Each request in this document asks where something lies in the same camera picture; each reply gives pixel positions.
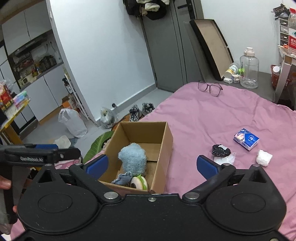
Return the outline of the person's left hand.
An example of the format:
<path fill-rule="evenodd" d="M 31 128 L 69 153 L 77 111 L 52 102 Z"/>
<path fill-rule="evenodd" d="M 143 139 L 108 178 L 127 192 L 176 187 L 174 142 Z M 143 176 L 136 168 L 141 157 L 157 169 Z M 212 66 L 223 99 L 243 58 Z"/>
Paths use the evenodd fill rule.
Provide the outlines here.
<path fill-rule="evenodd" d="M 24 183 L 23 189 L 26 190 L 31 183 L 32 183 L 32 180 L 27 179 Z M 11 188 L 11 180 L 8 180 L 3 176 L 0 176 L 0 189 L 9 190 L 10 188 Z"/>

